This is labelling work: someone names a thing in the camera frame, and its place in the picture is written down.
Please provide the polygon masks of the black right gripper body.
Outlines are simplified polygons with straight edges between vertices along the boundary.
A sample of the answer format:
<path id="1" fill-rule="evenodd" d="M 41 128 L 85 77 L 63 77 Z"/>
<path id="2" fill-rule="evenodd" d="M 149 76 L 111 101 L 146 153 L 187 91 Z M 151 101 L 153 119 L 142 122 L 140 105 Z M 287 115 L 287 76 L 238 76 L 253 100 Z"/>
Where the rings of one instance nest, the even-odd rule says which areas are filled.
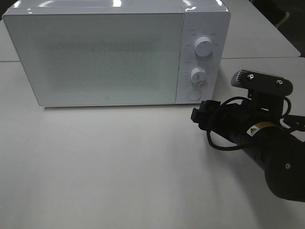
<path id="1" fill-rule="evenodd" d="M 209 118 L 209 131 L 233 143 L 264 143 L 281 136 L 286 96 L 248 91 L 219 105 Z"/>

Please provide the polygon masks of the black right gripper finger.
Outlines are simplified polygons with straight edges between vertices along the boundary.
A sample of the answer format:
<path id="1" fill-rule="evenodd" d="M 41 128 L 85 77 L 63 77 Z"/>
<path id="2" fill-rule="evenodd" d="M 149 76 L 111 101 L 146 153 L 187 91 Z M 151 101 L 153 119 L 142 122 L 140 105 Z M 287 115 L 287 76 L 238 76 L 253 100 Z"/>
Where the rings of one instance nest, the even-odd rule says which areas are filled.
<path id="1" fill-rule="evenodd" d="M 283 77 L 245 69 L 233 75 L 231 85 L 269 95 L 290 95 L 293 91 L 292 83 Z"/>

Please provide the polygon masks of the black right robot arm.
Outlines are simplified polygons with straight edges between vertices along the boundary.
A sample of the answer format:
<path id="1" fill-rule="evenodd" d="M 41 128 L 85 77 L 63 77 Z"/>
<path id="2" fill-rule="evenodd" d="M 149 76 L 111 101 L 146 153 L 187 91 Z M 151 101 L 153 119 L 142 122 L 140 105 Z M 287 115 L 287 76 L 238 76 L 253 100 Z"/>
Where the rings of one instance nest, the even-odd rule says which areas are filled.
<path id="1" fill-rule="evenodd" d="M 262 168 L 268 188 L 282 199 L 305 200 L 305 143 L 292 132 L 304 131 L 305 119 L 289 115 L 285 96 L 252 94 L 216 104 L 207 124 L 211 147 L 243 150 Z"/>

